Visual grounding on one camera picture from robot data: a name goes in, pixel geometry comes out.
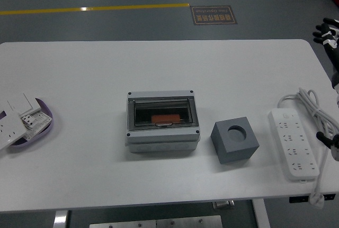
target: white switch plate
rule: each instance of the white switch plate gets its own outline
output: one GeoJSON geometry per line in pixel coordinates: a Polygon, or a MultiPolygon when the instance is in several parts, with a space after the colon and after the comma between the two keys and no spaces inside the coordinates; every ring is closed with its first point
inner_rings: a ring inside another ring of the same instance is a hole
{"type": "Polygon", "coordinates": [[[16,94],[3,103],[4,104],[2,107],[6,114],[15,112],[19,115],[19,117],[23,117],[41,110],[37,100],[33,96],[26,93],[16,94]]]}

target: table leg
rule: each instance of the table leg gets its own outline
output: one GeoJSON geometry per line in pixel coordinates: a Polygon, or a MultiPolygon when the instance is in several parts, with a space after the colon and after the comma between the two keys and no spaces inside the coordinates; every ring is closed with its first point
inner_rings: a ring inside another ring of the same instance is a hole
{"type": "Polygon", "coordinates": [[[252,203],[258,228],[271,228],[264,199],[252,199],[252,203]]]}

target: yellow floor line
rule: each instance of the yellow floor line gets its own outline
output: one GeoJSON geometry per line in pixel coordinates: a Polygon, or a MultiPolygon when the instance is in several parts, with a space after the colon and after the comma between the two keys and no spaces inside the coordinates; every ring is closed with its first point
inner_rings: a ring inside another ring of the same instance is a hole
{"type": "Polygon", "coordinates": [[[136,10],[136,9],[141,9],[141,8],[189,7],[189,6],[190,6],[190,4],[188,4],[188,3],[175,3],[175,4],[148,4],[148,5],[127,5],[127,6],[105,6],[105,7],[47,8],[47,9],[43,9],[43,10],[0,11],[0,15],[40,14],[40,13],[98,11],[98,10],[136,10]]]}

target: white table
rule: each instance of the white table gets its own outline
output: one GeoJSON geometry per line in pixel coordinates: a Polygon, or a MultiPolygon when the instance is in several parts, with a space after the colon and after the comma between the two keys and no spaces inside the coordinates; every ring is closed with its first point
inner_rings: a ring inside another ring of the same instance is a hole
{"type": "MultiPolygon", "coordinates": [[[[339,120],[336,92],[303,40],[5,43],[0,63],[1,97],[31,92],[55,118],[39,142],[0,152],[0,212],[306,195],[315,183],[284,176],[267,115],[300,86],[339,120]],[[127,93],[177,89],[195,91],[197,149],[129,153],[127,93]],[[260,147],[249,160],[221,165],[214,123],[242,116],[260,147]]],[[[299,114],[319,160],[316,128],[299,114]]],[[[323,193],[339,191],[331,156],[323,179],[323,193]]]]}

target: gray cube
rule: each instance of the gray cube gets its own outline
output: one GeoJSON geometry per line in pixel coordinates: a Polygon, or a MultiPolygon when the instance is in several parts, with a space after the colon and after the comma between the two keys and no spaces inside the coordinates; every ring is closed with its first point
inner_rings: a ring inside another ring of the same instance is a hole
{"type": "Polygon", "coordinates": [[[246,117],[216,122],[211,138],[220,163],[248,159],[259,147],[246,117]]]}

